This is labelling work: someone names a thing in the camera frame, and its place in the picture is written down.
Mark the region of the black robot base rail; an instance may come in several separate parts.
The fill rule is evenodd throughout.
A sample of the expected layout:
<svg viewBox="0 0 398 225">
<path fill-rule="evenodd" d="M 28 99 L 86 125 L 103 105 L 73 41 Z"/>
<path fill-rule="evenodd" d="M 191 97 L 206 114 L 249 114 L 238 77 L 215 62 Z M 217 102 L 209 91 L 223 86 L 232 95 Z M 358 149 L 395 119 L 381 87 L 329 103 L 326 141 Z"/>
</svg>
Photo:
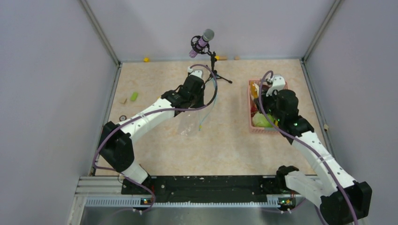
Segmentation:
<svg viewBox="0 0 398 225">
<path fill-rule="evenodd" d="M 275 176 L 149 176 L 141 186 L 124 179 L 123 195 L 155 195 L 156 203 L 270 203 L 295 207 L 299 195 Z"/>
</svg>

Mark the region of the orange fried food piece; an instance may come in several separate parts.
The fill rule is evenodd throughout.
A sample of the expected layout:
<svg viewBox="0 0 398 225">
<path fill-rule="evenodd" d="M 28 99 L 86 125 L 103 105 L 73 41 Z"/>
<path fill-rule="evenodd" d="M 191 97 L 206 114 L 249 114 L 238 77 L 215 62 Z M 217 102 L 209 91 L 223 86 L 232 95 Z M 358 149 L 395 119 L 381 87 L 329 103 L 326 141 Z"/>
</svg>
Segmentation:
<svg viewBox="0 0 398 225">
<path fill-rule="evenodd" d="M 250 84 L 250 94 L 253 98 L 258 98 L 258 85 L 256 83 Z"/>
</svg>

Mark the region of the clear zip bag blue zipper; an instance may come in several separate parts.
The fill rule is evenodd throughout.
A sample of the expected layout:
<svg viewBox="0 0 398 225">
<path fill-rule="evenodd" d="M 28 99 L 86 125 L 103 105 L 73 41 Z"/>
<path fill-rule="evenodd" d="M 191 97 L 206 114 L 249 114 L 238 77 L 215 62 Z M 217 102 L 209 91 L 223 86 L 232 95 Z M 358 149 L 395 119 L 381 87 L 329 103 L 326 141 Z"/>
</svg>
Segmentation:
<svg viewBox="0 0 398 225">
<path fill-rule="evenodd" d="M 204 90 L 204 104 L 211 101 L 216 85 L 213 78 L 205 83 Z M 197 133 L 203 130 L 204 126 L 207 126 L 211 119 L 211 112 L 214 105 L 217 102 L 217 97 L 213 102 L 206 108 L 198 111 L 189 111 L 181 113 L 178 117 L 181 119 L 177 129 L 177 134 L 182 136 L 195 136 Z"/>
</svg>

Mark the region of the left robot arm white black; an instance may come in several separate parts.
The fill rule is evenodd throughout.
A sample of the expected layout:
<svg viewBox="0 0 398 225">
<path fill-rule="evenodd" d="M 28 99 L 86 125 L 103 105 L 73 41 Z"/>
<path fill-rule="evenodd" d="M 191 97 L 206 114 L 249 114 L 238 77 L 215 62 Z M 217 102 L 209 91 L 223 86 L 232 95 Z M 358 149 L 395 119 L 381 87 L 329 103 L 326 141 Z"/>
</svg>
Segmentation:
<svg viewBox="0 0 398 225">
<path fill-rule="evenodd" d="M 135 160 L 133 144 L 160 123 L 185 111 L 204 107 L 205 82 L 202 70 L 192 71 L 178 90 L 169 90 L 148 108 L 135 116 L 103 127 L 99 154 L 116 172 L 133 180 L 133 188 L 140 194 L 149 191 L 149 175 Z"/>
</svg>

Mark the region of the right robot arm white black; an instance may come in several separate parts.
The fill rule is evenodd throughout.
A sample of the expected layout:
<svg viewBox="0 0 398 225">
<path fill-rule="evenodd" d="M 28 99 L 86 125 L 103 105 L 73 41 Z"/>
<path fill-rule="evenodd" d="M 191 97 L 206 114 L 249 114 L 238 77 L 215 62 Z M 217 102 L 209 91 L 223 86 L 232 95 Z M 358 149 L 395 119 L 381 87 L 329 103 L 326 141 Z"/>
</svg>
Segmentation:
<svg viewBox="0 0 398 225">
<path fill-rule="evenodd" d="M 327 151 L 310 122 L 299 114 L 299 100 L 294 91 L 261 92 L 257 106 L 270 115 L 276 130 L 307 160 L 320 179 L 316 182 L 297 168 L 287 167 L 275 180 L 281 193 L 294 190 L 312 202 L 329 225 L 357 224 L 369 215 L 372 188 L 356 181 Z"/>
</svg>

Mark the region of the pink plastic perforated basket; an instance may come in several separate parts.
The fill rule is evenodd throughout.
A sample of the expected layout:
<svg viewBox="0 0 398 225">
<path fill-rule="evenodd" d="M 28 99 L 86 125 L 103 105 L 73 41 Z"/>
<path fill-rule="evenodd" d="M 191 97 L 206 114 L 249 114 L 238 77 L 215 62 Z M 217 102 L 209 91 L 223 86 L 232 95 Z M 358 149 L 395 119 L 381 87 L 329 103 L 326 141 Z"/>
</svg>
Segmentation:
<svg viewBox="0 0 398 225">
<path fill-rule="evenodd" d="M 249 116 L 249 131 L 251 133 L 275 133 L 277 132 L 265 116 L 260 112 L 256 103 L 254 102 L 257 93 L 255 93 L 260 84 L 260 80 L 249 80 L 247 88 L 248 97 L 248 116 Z"/>
</svg>

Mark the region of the green cabbage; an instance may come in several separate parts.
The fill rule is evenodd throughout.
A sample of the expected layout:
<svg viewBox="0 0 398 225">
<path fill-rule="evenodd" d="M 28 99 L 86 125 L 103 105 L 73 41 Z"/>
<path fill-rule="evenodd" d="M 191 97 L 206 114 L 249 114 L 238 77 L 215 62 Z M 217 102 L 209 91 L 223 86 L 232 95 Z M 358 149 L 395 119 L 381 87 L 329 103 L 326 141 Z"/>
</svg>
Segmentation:
<svg viewBox="0 0 398 225">
<path fill-rule="evenodd" d="M 260 113 L 256 112 L 253 117 L 252 117 L 252 124 L 254 127 L 259 127 L 259 128 L 272 128 L 273 126 L 271 125 L 271 122 L 269 122 L 266 117 Z"/>
</svg>

